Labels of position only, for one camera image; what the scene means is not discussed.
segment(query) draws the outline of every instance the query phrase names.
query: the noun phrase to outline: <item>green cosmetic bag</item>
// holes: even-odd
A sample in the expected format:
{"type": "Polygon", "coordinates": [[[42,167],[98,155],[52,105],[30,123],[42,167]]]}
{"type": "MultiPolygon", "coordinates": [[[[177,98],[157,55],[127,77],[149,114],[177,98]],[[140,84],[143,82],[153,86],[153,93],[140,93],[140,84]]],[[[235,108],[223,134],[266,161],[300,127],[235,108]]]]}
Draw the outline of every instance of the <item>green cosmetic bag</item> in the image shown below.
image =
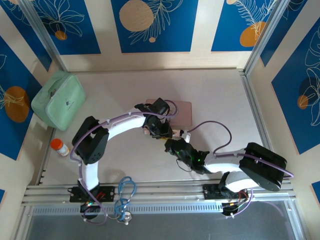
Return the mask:
{"type": "Polygon", "coordinates": [[[76,75],[59,70],[37,93],[31,107],[48,126],[65,131],[85,99],[76,75]]]}

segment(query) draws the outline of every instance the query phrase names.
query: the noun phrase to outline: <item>orange bottle cap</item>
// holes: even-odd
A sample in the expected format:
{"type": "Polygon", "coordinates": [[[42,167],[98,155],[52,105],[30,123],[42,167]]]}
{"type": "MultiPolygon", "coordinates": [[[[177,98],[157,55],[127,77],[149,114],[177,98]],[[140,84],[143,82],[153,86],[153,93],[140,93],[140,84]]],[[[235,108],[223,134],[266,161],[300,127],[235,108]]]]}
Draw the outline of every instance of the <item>orange bottle cap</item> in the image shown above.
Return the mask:
{"type": "Polygon", "coordinates": [[[54,150],[59,150],[64,146],[64,142],[61,141],[59,138],[55,138],[51,141],[50,146],[54,150]]]}

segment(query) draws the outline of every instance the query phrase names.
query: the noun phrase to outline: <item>white table surface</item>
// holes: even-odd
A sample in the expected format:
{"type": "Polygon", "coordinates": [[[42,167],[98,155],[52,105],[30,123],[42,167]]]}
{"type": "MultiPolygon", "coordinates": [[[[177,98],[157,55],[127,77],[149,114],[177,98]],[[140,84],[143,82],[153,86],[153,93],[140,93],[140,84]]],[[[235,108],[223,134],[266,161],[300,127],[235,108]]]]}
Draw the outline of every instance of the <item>white table surface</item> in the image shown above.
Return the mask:
{"type": "MultiPolygon", "coordinates": [[[[162,70],[141,72],[98,72],[77,74],[86,101],[67,131],[57,130],[56,138],[69,147],[86,117],[116,117],[147,99],[169,99],[192,103],[193,126],[207,120],[224,123],[232,132],[232,142],[220,152],[234,151],[249,142],[261,143],[259,132],[236,69],[162,70]]],[[[229,140],[228,132],[207,123],[191,134],[190,143],[200,151],[212,151],[229,140]]],[[[221,174],[199,175],[178,168],[176,158],[165,152],[165,141],[144,135],[141,128],[112,138],[99,161],[99,181],[116,183],[124,176],[136,182],[178,181],[219,178],[221,174]]],[[[41,179],[43,185],[76,184],[78,165],[68,157],[49,151],[41,179]]]]}

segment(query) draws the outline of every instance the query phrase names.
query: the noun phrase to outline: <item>cable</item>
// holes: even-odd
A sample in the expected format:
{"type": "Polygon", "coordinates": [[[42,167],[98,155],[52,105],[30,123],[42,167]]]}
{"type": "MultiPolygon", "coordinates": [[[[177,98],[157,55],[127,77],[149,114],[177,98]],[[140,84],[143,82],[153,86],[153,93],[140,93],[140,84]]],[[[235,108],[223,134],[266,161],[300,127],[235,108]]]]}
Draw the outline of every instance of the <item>cable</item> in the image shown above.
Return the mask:
{"type": "Polygon", "coordinates": [[[131,200],[132,196],[136,193],[136,191],[137,191],[137,185],[134,181],[132,181],[131,177],[125,176],[124,178],[121,179],[121,181],[119,182],[119,185],[118,185],[119,198],[114,204],[114,215],[118,221],[123,221],[125,219],[126,207],[129,205],[130,200],[131,200]],[[126,184],[133,185],[133,190],[132,190],[131,195],[128,199],[121,197],[121,195],[123,193],[123,189],[126,184]]]}
{"type": "MultiPolygon", "coordinates": [[[[171,101],[171,100],[165,100],[166,102],[169,102],[169,103],[172,103],[174,106],[175,106],[175,111],[173,114],[168,114],[167,116],[164,116],[165,118],[171,118],[171,117],[174,117],[175,115],[177,115],[178,113],[178,107],[177,105],[171,101]]],[[[73,146],[73,149],[71,150],[70,152],[70,159],[71,160],[74,160],[76,162],[78,162],[78,167],[79,167],[79,181],[81,183],[81,185],[83,186],[84,190],[88,193],[88,195],[92,198],[92,200],[101,208],[101,210],[103,211],[104,213],[104,220],[101,221],[101,222],[93,222],[93,221],[90,221],[86,218],[84,218],[83,220],[85,222],[88,222],[90,224],[93,224],[93,225],[102,225],[104,224],[106,221],[107,221],[107,218],[108,218],[108,213],[106,211],[106,209],[102,206],[102,204],[93,196],[93,194],[89,191],[89,189],[87,188],[86,186],[86,183],[84,181],[84,178],[83,178],[83,174],[82,174],[82,164],[83,164],[83,161],[81,159],[77,159],[76,157],[74,157],[74,154],[75,154],[75,151],[77,149],[77,147],[79,146],[79,144],[89,135],[91,134],[94,130],[96,130],[97,128],[99,127],[102,127],[102,126],[105,126],[105,125],[109,125],[109,124],[112,124],[113,122],[116,122],[118,120],[121,120],[121,119],[124,119],[128,116],[141,116],[141,115],[154,115],[154,116],[157,116],[157,117],[163,117],[163,115],[161,114],[158,114],[158,113],[153,113],[153,112],[132,112],[132,113],[126,113],[126,114],[123,114],[123,115],[120,115],[120,116],[117,116],[117,117],[114,117],[112,118],[111,120],[109,121],[104,121],[103,123],[91,128],[89,131],[87,131],[82,137],[80,137],[80,139],[74,144],[73,146]]]]}
{"type": "Polygon", "coordinates": [[[239,192],[239,200],[238,200],[238,203],[240,203],[241,201],[241,192],[239,192]]]}
{"type": "Polygon", "coordinates": [[[230,207],[232,207],[232,206],[225,206],[225,207],[223,207],[223,211],[233,212],[233,211],[241,208],[246,202],[247,202],[247,200],[238,202],[238,203],[237,203],[238,206],[237,206],[236,208],[232,208],[232,209],[228,209],[228,208],[230,208],[230,207]]]}
{"type": "MultiPolygon", "coordinates": [[[[273,167],[273,168],[275,168],[275,169],[277,169],[277,170],[289,175],[289,176],[284,176],[283,177],[284,179],[294,178],[294,176],[295,176],[292,172],[289,172],[289,171],[287,171],[287,170],[285,170],[285,169],[283,169],[283,168],[281,168],[281,167],[279,167],[279,166],[277,166],[277,165],[275,165],[275,164],[273,164],[271,162],[263,160],[263,159],[261,159],[259,157],[252,156],[252,155],[246,154],[246,153],[237,153],[237,155],[257,160],[258,162],[261,162],[261,163],[263,163],[265,165],[273,167]]],[[[219,155],[216,155],[215,157],[216,158],[224,158],[224,157],[234,157],[234,156],[235,156],[234,154],[229,153],[229,154],[219,154],[219,155]]]]}
{"type": "Polygon", "coordinates": [[[241,190],[239,193],[242,193],[247,199],[249,198],[248,194],[245,191],[241,190]]]}
{"type": "Polygon", "coordinates": [[[168,110],[166,111],[165,116],[168,116],[169,113],[170,113],[170,106],[169,106],[168,110]]]}
{"type": "Polygon", "coordinates": [[[251,201],[252,201],[252,199],[254,197],[254,190],[252,188],[250,188],[250,191],[251,191],[251,196],[249,198],[249,201],[248,201],[247,205],[241,211],[238,211],[235,214],[231,214],[230,216],[225,216],[227,219],[228,218],[234,218],[235,216],[241,214],[244,210],[246,210],[249,207],[249,205],[251,204],[251,201]]]}
{"type": "Polygon", "coordinates": [[[188,133],[193,132],[194,130],[196,130],[197,128],[199,128],[201,125],[207,124],[207,123],[219,124],[219,125],[221,125],[222,127],[224,127],[224,128],[228,131],[228,133],[229,133],[229,141],[228,141],[226,144],[217,147],[217,148],[213,151],[213,154],[215,154],[216,151],[218,151],[219,149],[222,149],[222,148],[228,146],[228,145],[231,143],[231,141],[232,141],[232,134],[231,134],[231,131],[229,130],[229,128],[227,128],[227,126],[225,126],[224,124],[222,124],[222,123],[219,122],[219,121],[213,121],[213,120],[204,121],[204,122],[200,123],[198,126],[196,126],[196,127],[192,128],[191,130],[189,130],[188,133]]]}
{"type": "Polygon", "coordinates": [[[183,170],[183,171],[185,171],[185,172],[187,172],[187,173],[191,173],[191,172],[192,172],[192,170],[187,171],[187,170],[183,169],[182,167],[180,167],[180,165],[179,165],[179,163],[178,163],[178,159],[176,159],[175,161],[176,161],[176,164],[178,165],[178,167],[179,167],[181,170],[183,170]]]}

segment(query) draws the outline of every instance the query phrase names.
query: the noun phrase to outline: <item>white wall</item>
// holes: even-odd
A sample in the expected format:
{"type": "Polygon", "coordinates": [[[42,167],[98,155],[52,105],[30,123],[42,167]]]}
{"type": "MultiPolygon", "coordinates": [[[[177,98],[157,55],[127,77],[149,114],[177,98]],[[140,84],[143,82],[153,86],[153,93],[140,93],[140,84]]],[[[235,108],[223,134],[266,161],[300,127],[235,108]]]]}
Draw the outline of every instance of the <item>white wall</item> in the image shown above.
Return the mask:
{"type": "MultiPolygon", "coordinates": [[[[45,83],[50,78],[50,73],[55,71],[55,67],[51,65],[50,73],[45,70],[1,7],[0,19],[1,37],[34,77],[41,84],[45,83]]],[[[0,153],[0,189],[5,190],[0,206],[1,240],[7,240],[11,236],[26,186],[32,180],[35,169],[40,165],[49,135],[50,129],[33,115],[18,159],[13,160],[0,153]]]]}
{"type": "Polygon", "coordinates": [[[320,180],[320,145],[298,154],[271,82],[320,17],[319,9],[319,0],[308,0],[267,66],[259,59],[249,76],[273,150],[287,159],[287,169],[295,174],[294,191],[314,240],[320,234],[320,204],[311,184],[320,180]]]}
{"type": "Polygon", "coordinates": [[[85,0],[101,54],[63,55],[62,60],[70,72],[243,68],[251,51],[211,52],[224,1],[198,1],[191,52],[122,54],[111,1],[85,0]]]}

